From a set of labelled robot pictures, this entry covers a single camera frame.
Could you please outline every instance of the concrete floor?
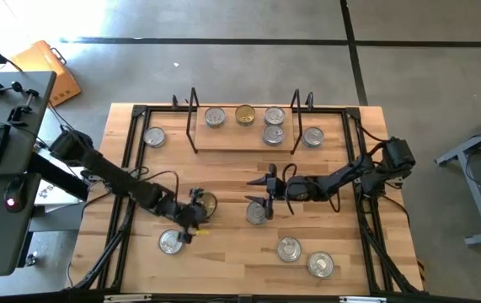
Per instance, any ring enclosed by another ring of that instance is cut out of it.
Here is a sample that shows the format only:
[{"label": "concrete floor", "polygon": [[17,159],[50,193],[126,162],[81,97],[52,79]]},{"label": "concrete floor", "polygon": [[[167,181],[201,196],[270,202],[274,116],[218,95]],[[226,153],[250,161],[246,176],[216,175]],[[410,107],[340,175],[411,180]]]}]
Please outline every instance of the concrete floor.
[{"label": "concrete floor", "polygon": [[[481,41],[481,0],[348,2],[359,40]],[[51,7],[62,22],[51,21]],[[22,33],[3,45],[6,53],[21,40],[47,39],[59,49],[83,93],[58,110],[97,144],[111,103],[168,102],[173,93],[188,97],[192,86],[201,102],[281,104],[300,88],[302,96],[314,92],[315,104],[358,104],[342,46],[55,43],[61,36],[344,39],[339,0],[97,0],[75,7],[70,1],[61,7],[52,0],[0,1],[1,21]],[[481,220],[461,169],[433,163],[481,127],[481,48],[358,52],[369,104],[383,107],[390,134],[407,139],[418,161],[404,198],[427,290],[481,299],[481,247],[466,248],[463,240],[481,233]],[[54,139],[55,124],[46,117],[40,136]],[[0,295],[64,287],[76,237],[35,235],[31,249],[45,261],[0,277]]]}]

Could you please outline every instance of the tin can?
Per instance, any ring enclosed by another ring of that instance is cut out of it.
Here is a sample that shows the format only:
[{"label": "tin can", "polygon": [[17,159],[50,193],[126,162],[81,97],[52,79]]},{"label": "tin can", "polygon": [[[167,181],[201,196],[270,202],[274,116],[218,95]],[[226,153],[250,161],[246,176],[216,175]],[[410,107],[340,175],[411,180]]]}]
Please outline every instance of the tin can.
[{"label": "tin can", "polygon": [[249,105],[240,105],[234,112],[241,126],[250,126],[255,122],[255,109]]},{"label": "tin can", "polygon": [[266,126],[265,131],[263,131],[263,141],[268,146],[279,146],[284,138],[285,133],[278,125]]},{"label": "tin can", "polygon": [[326,252],[316,252],[309,257],[307,269],[317,278],[328,278],[334,271],[334,260]]},{"label": "tin can", "polygon": [[309,148],[317,148],[323,144],[324,133],[317,127],[310,127],[303,132],[302,142]]},{"label": "tin can", "polygon": [[162,147],[165,144],[165,131],[159,127],[151,127],[145,131],[143,140],[152,148]]},{"label": "tin can", "polygon": [[205,112],[206,124],[211,128],[218,128],[225,124],[225,111],[222,108],[211,107]]},{"label": "tin can", "polygon": [[167,230],[159,237],[159,249],[168,255],[178,253],[184,245],[179,241],[179,231]]},{"label": "tin can", "polygon": [[265,208],[257,202],[251,202],[246,209],[246,217],[253,225],[263,224],[266,222]]},{"label": "tin can", "polygon": [[300,258],[302,247],[300,242],[293,237],[284,237],[275,248],[277,255],[285,262],[294,262]]},{"label": "tin can", "polygon": [[285,111],[279,107],[270,107],[265,111],[265,123],[267,125],[283,125],[285,121]]},{"label": "tin can", "polygon": [[202,195],[197,199],[197,202],[205,206],[206,209],[206,219],[210,218],[217,207],[217,198],[213,193],[203,192]]}]

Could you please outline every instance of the wooden tabletop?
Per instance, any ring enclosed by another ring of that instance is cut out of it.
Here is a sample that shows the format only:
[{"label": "wooden tabletop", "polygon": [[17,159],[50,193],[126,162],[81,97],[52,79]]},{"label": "wooden tabletop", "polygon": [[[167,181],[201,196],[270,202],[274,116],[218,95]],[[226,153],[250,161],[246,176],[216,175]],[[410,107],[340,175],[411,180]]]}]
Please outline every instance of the wooden tabletop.
[{"label": "wooden tabletop", "polygon": [[[132,106],[111,105],[100,151],[116,164],[122,160]],[[375,136],[387,138],[382,109],[360,107],[360,110],[364,127]],[[274,220],[262,226],[253,226],[246,221],[249,202],[244,195],[265,195],[264,187],[248,186],[246,182],[260,178],[270,163],[277,165],[278,175],[289,162],[296,163],[297,173],[304,175],[330,174],[347,163],[343,126],[338,115],[303,115],[304,129],[319,127],[324,132],[324,143],[318,149],[308,149],[301,143],[293,156],[283,151],[200,151],[194,154],[185,135],[186,115],[152,113],[151,126],[163,128],[167,142],[158,149],[146,147],[143,165],[151,174],[176,171],[180,177],[180,201],[187,202],[188,192],[194,187],[202,187],[218,198],[216,213],[210,223],[203,226],[210,234],[195,237],[192,244],[176,255],[166,255],[158,248],[158,238],[163,231],[179,227],[137,209],[131,229],[123,293],[368,294],[351,185],[340,191],[340,213],[335,213],[328,202],[296,202],[293,203],[295,215],[291,215],[285,203],[276,202]],[[293,121],[296,130],[297,119]],[[191,133],[197,136],[195,122],[192,124]],[[136,134],[140,134],[141,129],[142,119]],[[139,135],[134,146],[138,146],[138,140]],[[368,150],[376,144],[369,137],[366,143]],[[131,167],[135,158],[136,148],[133,148]],[[174,189],[174,178],[167,174],[154,182]],[[89,199],[102,193],[104,189],[96,186]],[[387,189],[387,196],[403,203],[396,189]],[[104,249],[113,200],[113,197],[103,199],[85,210],[72,259],[74,283],[90,270]],[[406,215],[384,199],[380,199],[379,204],[388,254],[409,282],[422,289]],[[302,255],[296,262],[283,263],[275,254],[275,246],[282,237],[295,237],[301,243]],[[307,258],[317,251],[327,252],[334,259],[335,269],[329,279],[317,279],[307,271]],[[116,256],[115,253],[112,264],[116,264]],[[382,285],[380,262],[376,257],[373,261],[377,281]],[[115,266],[111,266],[110,281],[114,270]]]}]

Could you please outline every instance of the black desk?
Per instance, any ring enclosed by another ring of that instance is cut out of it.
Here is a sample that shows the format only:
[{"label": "black desk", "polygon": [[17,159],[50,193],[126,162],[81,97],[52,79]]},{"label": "black desk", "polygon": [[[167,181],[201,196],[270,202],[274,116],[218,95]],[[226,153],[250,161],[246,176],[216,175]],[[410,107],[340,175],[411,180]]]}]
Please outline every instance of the black desk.
[{"label": "black desk", "polygon": [[[4,87],[9,87],[12,81],[18,81],[24,89],[32,88],[40,93],[30,104],[32,113],[24,115],[24,121],[28,124],[24,128],[31,133],[37,134],[40,129],[55,78],[54,72],[0,72],[0,83]],[[21,93],[7,91],[0,95],[0,122],[6,122],[14,106],[25,103],[26,96]],[[26,253],[25,247],[28,249],[30,237],[27,231],[42,178],[69,193],[76,193],[74,195],[80,199],[86,198],[86,194],[82,194],[86,192],[86,185],[34,153],[34,144],[35,138],[29,132],[12,127],[0,163],[0,275],[11,274],[19,263],[20,255]],[[10,213],[4,207],[4,190],[16,175],[25,172],[31,174],[30,181],[25,185],[27,205],[19,213]]]}]

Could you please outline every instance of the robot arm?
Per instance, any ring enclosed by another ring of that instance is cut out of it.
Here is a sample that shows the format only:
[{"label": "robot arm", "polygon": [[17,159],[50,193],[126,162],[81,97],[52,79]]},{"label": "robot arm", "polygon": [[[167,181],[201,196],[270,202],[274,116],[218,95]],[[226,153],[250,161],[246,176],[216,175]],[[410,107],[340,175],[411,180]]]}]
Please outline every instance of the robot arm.
[{"label": "robot arm", "polygon": [[[372,156],[382,149],[382,161],[374,162]],[[266,185],[267,199],[246,198],[262,204],[265,214],[273,214],[273,200],[289,201],[329,201],[339,188],[359,178],[364,194],[377,196],[384,193],[384,183],[393,178],[406,178],[416,161],[405,140],[390,138],[380,142],[367,154],[360,155],[334,173],[326,176],[300,176],[293,173],[288,180],[277,178],[277,169],[270,164],[269,172],[261,179],[249,182],[250,185]]]},{"label": "robot arm", "polygon": [[189,204],[176,200],[176,193],[158,183],[150,183],[134,178],[130,173],[117,167],[92,148],[92,140],[83,133],[64,130],[51,145],[51,155],[68,165],[83,165],[92,174],[103,179],[112,194],[130,197],[144,210],[164,216],[179,224],[181,242],[191,243],[191,227],[198,228],[207,219],[206,207],[197,202],[197,194],[192,194]]}]

